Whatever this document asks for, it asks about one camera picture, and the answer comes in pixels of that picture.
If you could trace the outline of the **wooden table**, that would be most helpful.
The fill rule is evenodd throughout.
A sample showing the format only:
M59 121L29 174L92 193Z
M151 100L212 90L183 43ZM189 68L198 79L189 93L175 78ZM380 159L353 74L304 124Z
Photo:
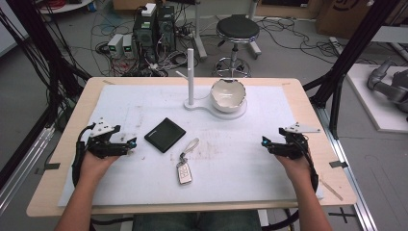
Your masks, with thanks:
M326 111L313 107L298 80L292 78L252 78L243 80L245 88L249 86L280 87L283 89L295 122L319 128L319 133L308 133L307 138L312 152L312 159L319 175L318 197L321 205L351 205L356 195L341 167L332 168L329 163L339 161L335 142L327 129ZM102 77L91 79L80 97L79 103L70 118L65 131L57 145L52 162L61 163L59 169L44 173L27 208L30 217L52 217L60 215L70 198L73 186L71 183L71 162L75 154L75 142L85 126L92 123L90 117L95 109L101 90L109 85L126 86L185 86L186 80L178 77L167 78L113 78ZM249 202L210 202L170 205L115 205L97 206L93 202L96 214L135 214L181 211L216 211L239 209L266 209L292 207L295 202L249 201Z

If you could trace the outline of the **black computer tower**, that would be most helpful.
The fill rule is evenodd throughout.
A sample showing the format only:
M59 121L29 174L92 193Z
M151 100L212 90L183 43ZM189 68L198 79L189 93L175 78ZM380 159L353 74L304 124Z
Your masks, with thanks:
M168 51L174 51L176 48L174 7L161 6L158 10L157 19L159 26L160 43L162 47Z
M148 60L150 63L157 62L156 45L158 29L156 17L154 15L143 16L141 13L138 13L133 33L140 59Z

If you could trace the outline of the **cardboard box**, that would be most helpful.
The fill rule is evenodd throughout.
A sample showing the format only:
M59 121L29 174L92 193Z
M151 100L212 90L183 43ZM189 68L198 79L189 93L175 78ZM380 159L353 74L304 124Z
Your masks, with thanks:
M391 0L323 0L316 21L317 33L329 37L350 39L376 1L385 1L387 4L391 2ZM390 23L407 1L398 0L395 9L372 41L396 41L398 37L402 37L398 29L391 28Z

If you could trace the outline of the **person's left hand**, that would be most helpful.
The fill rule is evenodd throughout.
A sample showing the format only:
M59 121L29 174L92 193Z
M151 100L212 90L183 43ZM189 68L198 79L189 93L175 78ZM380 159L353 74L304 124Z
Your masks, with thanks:
M118 159L118 156L105 157L103 159L86 152L81 165L79 185L97 185L105 175L109 167Z

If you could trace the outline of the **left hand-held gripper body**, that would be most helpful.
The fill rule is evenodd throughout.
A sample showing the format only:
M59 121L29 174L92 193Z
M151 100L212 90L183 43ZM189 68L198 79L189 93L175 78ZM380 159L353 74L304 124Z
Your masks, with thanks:
M101 117L98 121L93 122L93 124L90 126L86 150L100 159L120 156L120 144L110 142L111 136L119 131L119 125L111 125L103 117Z

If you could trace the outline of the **person's legs in jeans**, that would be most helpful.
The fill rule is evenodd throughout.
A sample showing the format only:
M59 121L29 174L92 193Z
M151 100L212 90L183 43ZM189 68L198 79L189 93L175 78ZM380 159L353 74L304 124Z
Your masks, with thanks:
M220 211L134 216L132 231L262 231L258 212Z

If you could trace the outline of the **white box on computer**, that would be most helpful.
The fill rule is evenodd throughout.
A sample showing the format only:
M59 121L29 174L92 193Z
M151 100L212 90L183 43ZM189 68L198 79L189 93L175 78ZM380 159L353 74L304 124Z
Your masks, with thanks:
M156 5L154 3L147 3L143 10L141 11L142 16L152 16L156 10Z

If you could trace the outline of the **small white power unit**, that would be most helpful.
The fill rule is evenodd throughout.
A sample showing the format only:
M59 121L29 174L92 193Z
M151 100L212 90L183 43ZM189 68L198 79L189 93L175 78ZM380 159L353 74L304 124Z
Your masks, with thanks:
M134 48L131 35L124 35L122 41L123 54L127 59L134 58Z
M111 56L115 59L119 59L123 55L123 35L114 35L108 42L108 48Z

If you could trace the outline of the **person's right hand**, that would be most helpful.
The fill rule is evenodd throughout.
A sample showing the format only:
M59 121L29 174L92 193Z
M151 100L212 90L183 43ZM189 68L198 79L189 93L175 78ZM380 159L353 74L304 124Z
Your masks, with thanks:
M277 156L276 159L284 167L293 187L296 190L312 189L311 170L307 160L302 157L291 160L286 157Z

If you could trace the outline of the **white stand with post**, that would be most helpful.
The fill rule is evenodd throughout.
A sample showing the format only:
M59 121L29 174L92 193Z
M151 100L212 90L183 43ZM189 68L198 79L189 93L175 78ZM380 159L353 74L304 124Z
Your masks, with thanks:
M247 108L247 101L245 98L245 102L243 103L242 107L234 113L223 113L217 110L213 105L210 98L210 90L209 93L202 97L202 98L195 98L194 97L194 50L189 48L187 50L187 70L188 74L185 76L180 71L177 71L177 74L188 81L188 98L184 101L184 107L186 110L195 111L195 110L204 110L209 112L211 115L224 119L224 120L233 120L243 116L246 112Z

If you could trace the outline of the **black tape cross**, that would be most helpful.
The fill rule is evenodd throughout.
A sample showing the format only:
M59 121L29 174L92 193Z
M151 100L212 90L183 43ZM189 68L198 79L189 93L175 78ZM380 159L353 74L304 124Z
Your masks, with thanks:
M349 223L352 218L356 218L355 214L346 213L343 207L340 207L338 212L329 212L328 215L330 217L340 217L344 223Z

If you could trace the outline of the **white table mat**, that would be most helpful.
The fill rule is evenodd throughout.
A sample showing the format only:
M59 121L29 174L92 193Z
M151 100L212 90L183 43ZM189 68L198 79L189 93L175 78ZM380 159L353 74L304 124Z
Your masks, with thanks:
M170 205L210 202L282 201L295 199L285 170L262 147L262 136L283 142L281 127L295 120L280 87L249 86L243 116L224 120L204 110L189 111L185 86L109 85L101 90L91 121L103 117L120 131L114 142L137 138L134 153L120 157L98 185L97 206ZM186 134L166 153L144 136L166 117ZM186 155L192 181L180 185L176 165Z

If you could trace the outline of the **white eggshell-shaped bowl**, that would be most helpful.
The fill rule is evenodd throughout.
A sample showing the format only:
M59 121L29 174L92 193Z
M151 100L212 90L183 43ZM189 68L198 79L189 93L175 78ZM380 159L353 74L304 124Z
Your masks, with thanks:
M246 98L244 85L236 79L219 79L210 90L212 105L223 113L239 110Z

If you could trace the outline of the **white floor board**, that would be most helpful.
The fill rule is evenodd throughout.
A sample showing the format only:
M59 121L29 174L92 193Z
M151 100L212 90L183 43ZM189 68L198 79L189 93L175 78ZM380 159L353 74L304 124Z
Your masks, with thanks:
M384 94L367 87L369 76L376 68L374 64L355 64L348 71L347 79L377 131L408 134L408 114L399 110Z

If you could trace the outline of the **black round stool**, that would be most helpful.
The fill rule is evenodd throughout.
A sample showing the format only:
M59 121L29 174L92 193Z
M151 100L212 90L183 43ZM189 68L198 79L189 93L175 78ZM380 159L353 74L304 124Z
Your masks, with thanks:
M223 57L216 62L213 73L220 77L250 77L249 64L238 57L239 45L255 41L259 33L257 23L244 14L233 14L221 19L217 23L217 36L220 38L217 46L231 42L233 48L229 57Z

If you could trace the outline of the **black square wallet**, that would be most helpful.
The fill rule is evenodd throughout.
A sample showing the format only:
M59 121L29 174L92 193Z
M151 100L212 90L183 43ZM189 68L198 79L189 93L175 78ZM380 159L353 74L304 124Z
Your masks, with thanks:
M183 128L166 117L148 132L144 138L159 151L166 153L170 147L177 143L185 134L186 131Z

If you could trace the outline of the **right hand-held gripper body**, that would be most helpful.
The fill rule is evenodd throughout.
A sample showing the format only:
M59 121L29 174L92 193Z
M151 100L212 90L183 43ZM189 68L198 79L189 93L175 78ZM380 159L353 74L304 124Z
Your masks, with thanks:
M309 149L306 133L319 132L319 128L299 122L280 128L279 134L285 138L285 143L278 148L277 155L290 158L291 160L301 158Z

